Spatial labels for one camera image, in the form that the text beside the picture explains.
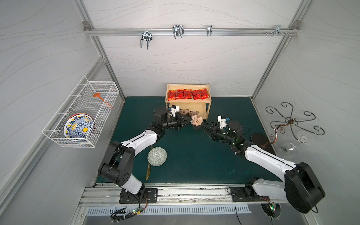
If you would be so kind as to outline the red tea bag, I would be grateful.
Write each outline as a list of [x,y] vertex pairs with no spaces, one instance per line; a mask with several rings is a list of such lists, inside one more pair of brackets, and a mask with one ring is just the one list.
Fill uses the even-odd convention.
[[202,99],[201,92],[199,90],[192,90],[191,93],[194,100]]
[[174,101],[174,100],[176,100],[176,96],[177,96],[177,91],[176,90],[169,90],[168,95],[167,95],[167,100],[168,101]]
[[192,99],[192,90],[191,89],[184,89],[183,90],[183,97],[184,97],[184,99]]
[[208,90],[206,88],[199,89],[199,93],[201,95],[201,99],[207,99],[210,97]]
[[184,99],[184,90],[183,89],[176,90],[176,99]]

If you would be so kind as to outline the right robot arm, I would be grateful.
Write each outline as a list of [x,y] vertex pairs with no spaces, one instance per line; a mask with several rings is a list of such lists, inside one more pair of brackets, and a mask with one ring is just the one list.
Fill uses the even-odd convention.
[[325,191],[310,165],[285,160],[245,139],[238,122],[218,116],[217,122],[208,122],[201,127],[211,140],[226,143],[236,156],[261,166],[280,179],[253,178],[245,184],[247,198],[283,200],[301,213],[312,211],[325,198]]

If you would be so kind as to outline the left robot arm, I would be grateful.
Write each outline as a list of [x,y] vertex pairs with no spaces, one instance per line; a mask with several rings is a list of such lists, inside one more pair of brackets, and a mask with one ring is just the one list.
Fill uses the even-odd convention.
[[135,157],[158,142],[166,129],[180,130],[192,120],[190,116],[181,114],[177,106],[155,110],[153,122],[141,134],[127,141],[113,142],[109,145],[108,150],[111,154],[102,160],[98,175],[137,198],[143,198],[145,185],[132,174]]

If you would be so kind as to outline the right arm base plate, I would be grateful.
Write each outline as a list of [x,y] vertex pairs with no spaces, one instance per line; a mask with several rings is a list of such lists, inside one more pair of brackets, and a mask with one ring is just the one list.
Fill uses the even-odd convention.
[[269,197],[259,196],[251,186],[228,187],[227,193],[233,202],[269,202]]

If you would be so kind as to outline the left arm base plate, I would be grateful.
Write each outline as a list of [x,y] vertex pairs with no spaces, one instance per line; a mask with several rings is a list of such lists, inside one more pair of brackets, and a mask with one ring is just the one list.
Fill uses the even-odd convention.
[[119,199],[120,204],[157,203],[157,201],[158,201],[157,188],[143,188],[136,195],[128,191],[122,190]]

